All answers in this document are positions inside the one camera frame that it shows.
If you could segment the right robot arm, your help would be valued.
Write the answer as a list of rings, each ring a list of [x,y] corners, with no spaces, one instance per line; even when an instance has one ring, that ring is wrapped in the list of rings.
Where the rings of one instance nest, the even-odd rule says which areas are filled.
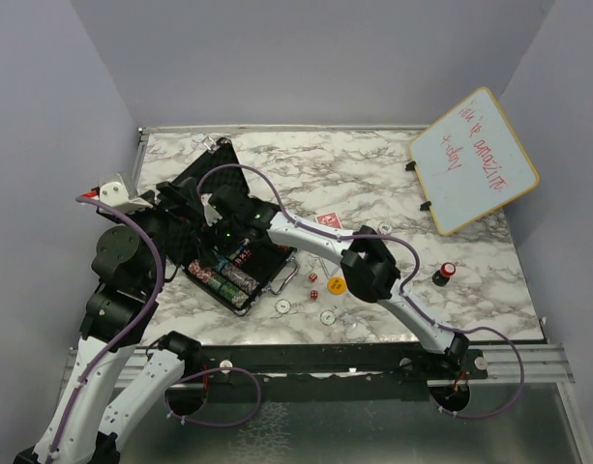
[[[201,191],[205,230],[223,254],[243,243],[294,247],[341,267],[347,290],[357,299],[391,312],[430,355],[432,370],[452,378],[466,364],[467,337],[440,327],[407,292],[407,280],[382,236],[367,226],[347,231],[291,215],[282,206],[230,187]]]

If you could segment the light blue poker chip stack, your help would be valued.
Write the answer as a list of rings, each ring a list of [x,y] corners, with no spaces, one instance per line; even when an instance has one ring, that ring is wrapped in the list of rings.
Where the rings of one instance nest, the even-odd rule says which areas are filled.
[[[216,272],[220,272],[225,265],[227,265],[229,263],[229,261],[227,259],[221,258],[218,262],[218,264],[214,267],[214,270]]]

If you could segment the red playing card deck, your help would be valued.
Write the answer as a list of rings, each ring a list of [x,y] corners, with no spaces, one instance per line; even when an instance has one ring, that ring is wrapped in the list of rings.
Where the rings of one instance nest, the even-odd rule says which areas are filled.
[[[339,216],[336,213],[326,213],[315,217],[317,223],[334,229],[342,229]]]

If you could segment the grey poker chip stack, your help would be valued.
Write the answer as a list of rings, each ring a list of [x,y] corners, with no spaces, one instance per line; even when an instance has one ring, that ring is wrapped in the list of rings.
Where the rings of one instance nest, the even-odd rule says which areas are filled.
[[[377,226],[377,232],[381,235],[390,235],[392,231],[392,225],[386,221],[380,222]]]

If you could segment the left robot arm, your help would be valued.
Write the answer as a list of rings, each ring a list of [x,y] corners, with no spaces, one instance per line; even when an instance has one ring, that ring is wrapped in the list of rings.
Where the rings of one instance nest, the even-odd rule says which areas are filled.
[[[86,304],[71,376],[44,435],[16,455],[17,463],[118,462],[169,385],[190,381],[200,368],[199,343],[168,333],[141,372],[114,391],[158,308],[176,235],[203,216],[195,181],[137,194],[116,176],[76,200],[115,224],[96,244],[99,285]]]

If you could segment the red white poker chip stack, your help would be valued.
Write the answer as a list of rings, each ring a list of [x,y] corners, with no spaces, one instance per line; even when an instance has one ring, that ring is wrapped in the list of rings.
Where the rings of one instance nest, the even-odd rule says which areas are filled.
[[[197,259],[193,260],[188,267],[189,273],[200,282],[207,284],[213,277],[212,269],[203,268]]]

